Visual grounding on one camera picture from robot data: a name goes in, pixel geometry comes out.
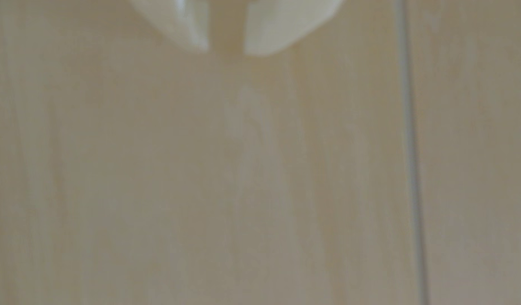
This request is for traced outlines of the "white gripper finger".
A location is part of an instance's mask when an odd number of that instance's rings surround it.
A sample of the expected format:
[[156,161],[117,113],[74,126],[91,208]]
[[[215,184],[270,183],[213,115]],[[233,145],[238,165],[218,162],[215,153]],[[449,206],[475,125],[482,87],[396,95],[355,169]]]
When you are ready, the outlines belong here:
[[345,1],[252,1],[245,22],[244,54],[270,56],[332,19]]
[[156,30],[193,53],[210,50],[209,4],[206,1],[130,1]]

